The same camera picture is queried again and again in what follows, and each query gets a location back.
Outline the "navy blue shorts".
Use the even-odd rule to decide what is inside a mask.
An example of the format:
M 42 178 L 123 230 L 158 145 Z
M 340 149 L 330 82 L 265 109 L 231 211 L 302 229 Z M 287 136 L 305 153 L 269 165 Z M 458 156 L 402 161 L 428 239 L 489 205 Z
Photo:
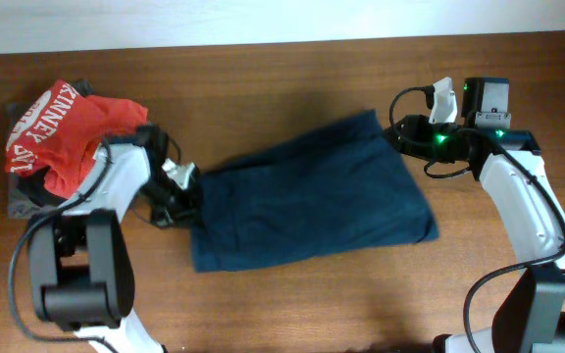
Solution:
M 199 273 L 281 266 L 438 239 L 432 208 L 373 110 L 204 174 L 191 229 Z

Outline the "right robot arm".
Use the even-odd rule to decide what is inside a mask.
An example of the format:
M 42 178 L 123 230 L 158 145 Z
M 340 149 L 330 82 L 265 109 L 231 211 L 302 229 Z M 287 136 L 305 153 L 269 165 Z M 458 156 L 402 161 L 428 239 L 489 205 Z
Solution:
M 428 166 L 466 163 L 466 172 L 492 199 L 517 258 L 473 284 L 463 306 L 464 333 L 437 336 L 433 351 L 565 352 L 565 213 L 534 135 L 510 126 L 508 79 L 468 77 L 461 101 L 449 77 L 418 90 L 429 114 L 391 120 L 385 138 Z M 476 292 L 512 272 L 521 276 L 491 326 L 473 330 Z

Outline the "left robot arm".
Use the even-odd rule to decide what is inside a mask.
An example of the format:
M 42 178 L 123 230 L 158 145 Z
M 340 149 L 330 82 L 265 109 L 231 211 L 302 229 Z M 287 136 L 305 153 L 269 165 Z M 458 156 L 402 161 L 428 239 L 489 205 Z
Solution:
M 102 140 L 73 196 L 28 222 L 19 245 L 27 250 L 33 310 L 63 332 L 59 342 L 87 342 L 98 352 L 165 351 L 133 308 L 121 222 L 137 198 L 158 229 L 190 227 L 198 218 L 199 170 L 169 157 L 176 145 L 152 124 Z

